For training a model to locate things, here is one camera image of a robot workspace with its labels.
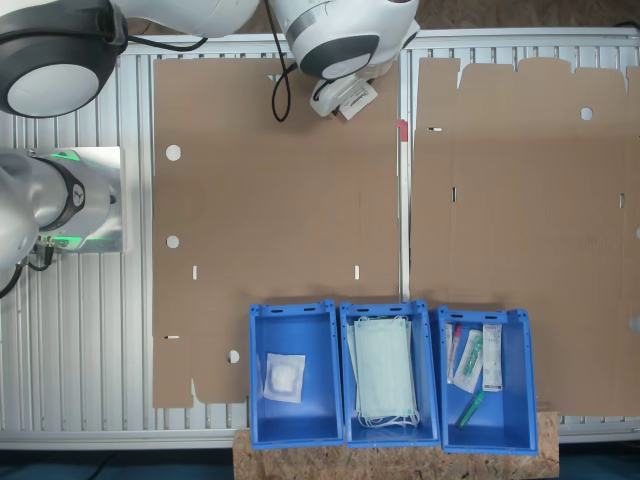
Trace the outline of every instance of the white package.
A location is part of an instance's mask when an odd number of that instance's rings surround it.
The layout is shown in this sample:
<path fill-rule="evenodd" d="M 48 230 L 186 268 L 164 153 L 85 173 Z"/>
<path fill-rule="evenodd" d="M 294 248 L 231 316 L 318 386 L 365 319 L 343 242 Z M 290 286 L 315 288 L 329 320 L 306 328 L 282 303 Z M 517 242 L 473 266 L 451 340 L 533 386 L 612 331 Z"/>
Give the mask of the white package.
<path fill-rule="evenodd" d="M 404 318 L 355 322 L 356 361 L 364 418 L 416 414 Z"/>
<path fill-rule="evenodd" d="M 302 402 L 304 364 L 304 355 L 268 353 L 264 398 L 277 402 Z"/>
<path fill-rule="evenodd" d="M 363 319 L 367 319 L 367 317 L 361 317 L 361 319 L 359 321 L 362 321 Z M 393 322 L 393 319 L 372 319 L 372 320 L 376 320 L 376 321 L 387 321 L 387 322 Z M 406 326 L 408 327 L 406 329 L 407 332 L 407 350 L 409 352 L 409 354 L 411 354 L 411 322 L 407 321 Z M 356 412 L 360 413 L 361 412 L 361 407 L 360 407 L 360 387 L 358 386 L 358 361 L 357 361 L 357 354 L 356 354 L 356 332 L 355 332 L 355 324 L 354 325 L 347 325 L 347 344 L 349 346 L 349 357 L 351 358 L 351 366 L 353 367 L 353 376 L 355 377 L 356 380 Z M 413 371 L 411 371 L 411 385 L 413 385 Z M 413 394 L 413 403 L 414 403 L 414 410 L 417 410 L 417 406 L 416 406 L 416 399 L 415 399 L 415 391 L 412 388 L 412 394 Z"/>
<path fill-rule="evenodd" d="M 480 351 L 477 351 L 477 343 L 479 343 Z M 476 349 L 477 357 L 475 361 L 470 359 L 472 352 Z M 471 360 L 472 370 L 468 371 L 469 365 L 467 363 Z M 467 343 L 464 346 L 464 352 L 462 352 L 462 358 L 460 364 L 456 370 L 456 374 L 453 377 L 453 384 L 461 389 L 474 393 L 476 384 L 478 383 L 478 377 L 482 371 L 482 332 L 480 330 L 469 330 L 469 337 Z"/>
<path fill-rule="evenodd" d="M 451 325 L 450 323 L 445 323 L 444 327 L 445 338 L 447 342 L 447 383 L 451 383 L 453 379 L 449 378 L 449 372 L 451 371 L 451 363 L 453 363 L 451 359 L 451 347 L 453 344 L 453 325 Z"/>
<path fill-rule="evenodd" d="M 502 391 L 502 325 L 483 325 L 482 390 Z"/>
<path fill-rule="evenodd" d="M 358 362 L 356 361 L 356 332 L 355 325 L 347 325 L 347 344 L 349 356 L 353 367 L 353 376 L 356 379 L 356 412 L 360 413 L 360 388 L 358 387 Z"/>

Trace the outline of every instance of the blue plastic bin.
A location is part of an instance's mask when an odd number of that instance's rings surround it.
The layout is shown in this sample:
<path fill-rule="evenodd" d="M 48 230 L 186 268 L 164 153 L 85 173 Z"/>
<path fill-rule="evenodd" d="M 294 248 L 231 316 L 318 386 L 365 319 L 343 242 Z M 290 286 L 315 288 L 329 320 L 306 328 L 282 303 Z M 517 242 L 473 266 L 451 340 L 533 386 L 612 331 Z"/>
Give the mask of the blue plastic bin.
<path fill-rule="evenodd" d="M 358 413 L 356 412 L 356 379 L 349 357 L 347 325 L 353 324 L 362 316 L 395 317 L 397 315 L 406 316 L 411 322 L 411 359 L 420 424 L 417 427 L 366 428 L 358 422 Z M 348 447 L 432 447 L 440 445 L 428 320 L 427 304 L 422 300 L 399 305 L 353 305 L 350 303 L 340 305 L 342 386 Z"/>
<path fill-rule="evenodd" d="M 251 446 L 266 450 L 342 445 L 334 302 L 252 305 L 249 318 Z M 305 355 L 301 403 L 264 398 L 267 353 Z"/>
<path fill-rule="evenodd" d="M 429 320 L 443 450 L 450 453 L 537 455 L 536 391 L 527 312 L 449 311 L 447 307 L 440 307 L 429 312 Z M 462 430 L 456 427 L 456 422 L 472 395 L 453 384 L 447 384 L 447 322 L 461 325 L 455 369 L 460 363 L 469 330 L 482 331 L 483 324 L 502 324 L 502 391 L 485 392 L 484 401 Z M 475 392 L 480 391 L 482 375 Z"/>

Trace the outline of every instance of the cardboard sheet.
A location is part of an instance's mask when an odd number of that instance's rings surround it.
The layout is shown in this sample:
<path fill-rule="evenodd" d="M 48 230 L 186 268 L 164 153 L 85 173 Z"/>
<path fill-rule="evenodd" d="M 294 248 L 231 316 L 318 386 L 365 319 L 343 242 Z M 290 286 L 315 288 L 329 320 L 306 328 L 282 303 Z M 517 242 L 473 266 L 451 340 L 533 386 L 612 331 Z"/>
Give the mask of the cardboard sheet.
<path fill-rule="evenodd" d="M 420 65 L 412 296 L 528 310 L 538 397 L 640 415 L 640 72 L 628 94 L 556 59 L 458 72 Z"/>
<path fill-rule="evenodd" d="M 272 59 L 155 63 L 157 408 L 192 406 L 192 379 L 203 403 L 245 401 L 252 303 L 398 301 L 395 69 L 348 123 L 315 114 L 315 80 L 300 72 L 278 123 L 280 71 Z M 281 113 L 285 98 L 283 84 Z"/>

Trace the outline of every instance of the face mask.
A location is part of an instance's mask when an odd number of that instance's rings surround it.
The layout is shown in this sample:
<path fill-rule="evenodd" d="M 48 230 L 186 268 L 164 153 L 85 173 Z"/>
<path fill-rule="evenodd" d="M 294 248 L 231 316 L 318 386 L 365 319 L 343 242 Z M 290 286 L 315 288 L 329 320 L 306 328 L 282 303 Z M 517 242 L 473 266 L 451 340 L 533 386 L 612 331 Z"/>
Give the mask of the face mask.
<path fill-rule="evenodd" d="M 410 326 L 403 317 L 363 317 L 354 322 L 355 342 L 349 342 L 349 348 L 352 363 L 355 350 L 356 403 L 363 426 L 417 425 L 419 421 L 409 355 Z"/>

